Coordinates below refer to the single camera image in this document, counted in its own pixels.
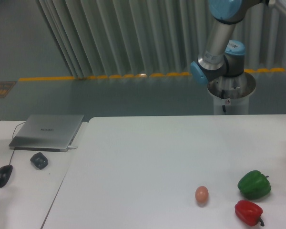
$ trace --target silver laptop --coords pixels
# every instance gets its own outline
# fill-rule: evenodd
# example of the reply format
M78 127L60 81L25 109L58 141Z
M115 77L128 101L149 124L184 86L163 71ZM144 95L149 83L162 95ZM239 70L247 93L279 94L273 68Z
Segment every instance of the silver laptop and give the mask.
M31 115L10 143L11 149L67 152L83 115Z

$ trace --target pepper stem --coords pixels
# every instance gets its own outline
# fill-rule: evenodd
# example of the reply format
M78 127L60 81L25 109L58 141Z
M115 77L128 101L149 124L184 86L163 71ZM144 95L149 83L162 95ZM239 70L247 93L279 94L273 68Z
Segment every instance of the pepper stem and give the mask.
M262 221L262 219L261 218L259 218L258 219L258 221L260 221L261 222L261 226L263 227L263 226L265 226L265 224L264 224L264 222Z

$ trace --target black mouse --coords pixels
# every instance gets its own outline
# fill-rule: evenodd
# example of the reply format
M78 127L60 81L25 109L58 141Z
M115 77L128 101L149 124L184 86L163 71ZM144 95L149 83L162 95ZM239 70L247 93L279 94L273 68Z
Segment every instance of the black mouse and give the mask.
M9 181L11 172L13 171L13 166L2 166L0 168L0 187L4 187L6 183Z

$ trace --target laptop logo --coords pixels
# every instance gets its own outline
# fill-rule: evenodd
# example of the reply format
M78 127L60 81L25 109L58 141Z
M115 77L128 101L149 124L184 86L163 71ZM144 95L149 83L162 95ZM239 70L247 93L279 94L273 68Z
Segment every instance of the laptop logo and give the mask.
M41 131L54 131L54 129L49 129L49 128L41 128Z

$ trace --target brown egg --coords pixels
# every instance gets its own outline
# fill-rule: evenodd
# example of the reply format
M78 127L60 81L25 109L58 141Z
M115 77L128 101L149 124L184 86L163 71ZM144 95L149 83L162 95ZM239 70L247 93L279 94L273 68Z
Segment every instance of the brown egg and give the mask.
M209 191L205 186L200 186L195 192L195 198L199 204L204 204L209 198Z

